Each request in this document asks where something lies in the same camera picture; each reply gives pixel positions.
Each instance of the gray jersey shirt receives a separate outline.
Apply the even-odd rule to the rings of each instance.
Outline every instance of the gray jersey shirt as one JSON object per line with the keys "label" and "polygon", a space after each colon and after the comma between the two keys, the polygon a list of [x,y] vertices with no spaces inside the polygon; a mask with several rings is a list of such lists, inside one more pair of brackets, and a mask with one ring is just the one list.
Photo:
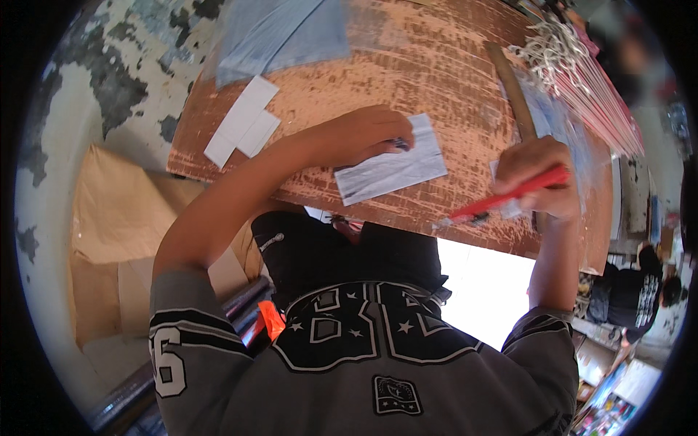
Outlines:
{"label": "gray jersey shirt", "polygon": [[531,310],[498,352],[442,322],[423,297],[398,283],[312,291],[251,359],[204,278],[160,275],[149,337],[168,433],[567,433],[579,380],[571,314]]}

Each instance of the blue plastic sheet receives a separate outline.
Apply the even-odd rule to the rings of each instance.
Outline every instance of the blue plastic sheet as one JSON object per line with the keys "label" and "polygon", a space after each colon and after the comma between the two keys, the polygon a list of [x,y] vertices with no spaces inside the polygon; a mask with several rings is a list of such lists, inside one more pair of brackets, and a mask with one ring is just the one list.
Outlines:
{"label": "blue plastic sheet", "polygon": [[303,63],[350,55],[339,0],[234,0],[216,87]]}
{"label": "blue plastic sheet", "polygon": [[596,171],[605,164],[589,147],[584,126],[567,104],[552,97],[535,86],[530,76],[523,71],[515,70],[521,91],[530,111],[535,133],[538,137],[551,135],[570,148],[570,155],[577,178],[579,206],[581,212],[586,210],[586,196],[589,189],[598,183]]}

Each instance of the red utility knife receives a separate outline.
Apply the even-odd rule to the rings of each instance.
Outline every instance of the red utility knife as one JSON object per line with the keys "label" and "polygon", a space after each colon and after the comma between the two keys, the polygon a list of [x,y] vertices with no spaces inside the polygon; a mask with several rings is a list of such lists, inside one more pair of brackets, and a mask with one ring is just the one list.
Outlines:
{"label": "red utility knife", "polygon": [[467,221],[469,218],[487,212],[489,209],[500,206],[511,199],[521,198],[521,196],[523,196],[525,193],[529,193],[540,188],[545,188],[550,185],[565,183],[569,178],[570,172],[567,170],[567,168],[565,168],[564,165],[557,165],[552,167],[550,170],[523,182],[510,193],[504,195],[492,195],[491,197],[487,197],[479,202],[461,207],[442,221],[445,221],[444,224],[448,225],[462,223]]}

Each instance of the orange bag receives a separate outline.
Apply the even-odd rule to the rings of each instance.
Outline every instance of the orange bag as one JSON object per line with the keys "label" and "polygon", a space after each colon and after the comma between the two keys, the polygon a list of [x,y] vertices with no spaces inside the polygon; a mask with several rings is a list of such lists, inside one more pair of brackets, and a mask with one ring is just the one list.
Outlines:
{"label": "orange bag", "polygon": [[276,337],[281,334],[281,332],[286,328],[285,321],[279,315],[276,310],[276,306],[273,302],[269,300],[260,301],[257,303],[260,307],[260,314],[264,319],[264,323],[267,326],[267,334],[271,340],[276,339]]}

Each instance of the wooden table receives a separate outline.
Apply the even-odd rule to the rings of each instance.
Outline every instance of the wooden table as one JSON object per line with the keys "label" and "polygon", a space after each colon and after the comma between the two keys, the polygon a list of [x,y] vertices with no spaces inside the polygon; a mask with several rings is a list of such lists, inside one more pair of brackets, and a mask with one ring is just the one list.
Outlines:
{"label": "wooden table", "polygon": [[[494,214],[481,227],[431,228],[453,209],[489,194],[489,162],[512,143],[512,111],[501,96],[484,41],[523,45],[524,37],[532,34],[526,29],[531,25],[528,18],[499,0],[433,3],[355,1],[351,15],[359,19],[347,25],[353,48],[350,59],[266,75],[280,89],[267,106],[281,119],[270,143],[359,107],[387,103],[405,115],[429,114],[449,174],[344,207],[332,171],[315,168],[296,174],[274,196],[411,232],[535,257],[540,235],[525,218],[501,220]],[[371,48],[355,48],[367,45]],[[521,65],[518,59],[510,59]],[[246,160],[236,150],[220,170],[203,155],[245,86],[243,81],[216,91],[213,80],[196,81],[172,141],[168,171],[210,182]],[[499,123],[488,122],[485,112],[499,113]],[[598,145],[608,154],[603,143]],[[584,271],[603,271],[608,251],[610,165],[601,169],[600,178],[608,184],[591,193],[592,201],[587,203],[593,207],[582,229],[580,267]]]}

